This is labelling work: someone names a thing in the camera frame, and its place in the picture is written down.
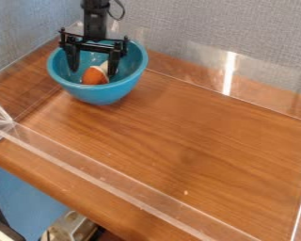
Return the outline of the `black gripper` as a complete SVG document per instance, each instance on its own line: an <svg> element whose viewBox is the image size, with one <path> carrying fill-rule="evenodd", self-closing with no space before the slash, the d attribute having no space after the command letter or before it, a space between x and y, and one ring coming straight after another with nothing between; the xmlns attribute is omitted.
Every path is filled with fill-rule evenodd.
<svg viewBox="0 0 301 241"><path fill-rule="evenodd" d="M120 21L125 15L125 8L120 0L115 0L121 7L121 15L115 17L111 13L111 0L81 0L84 10L84 22L80 29L81 34L71 28L63 27L60 33L60 48L65 51L69 68L73 72L79 69L80 51L92 51L109 54L108 75L117 73L120 58L127 54L128 39L115 40L111 46L100 44L107 38L108 17Z"/></svg>

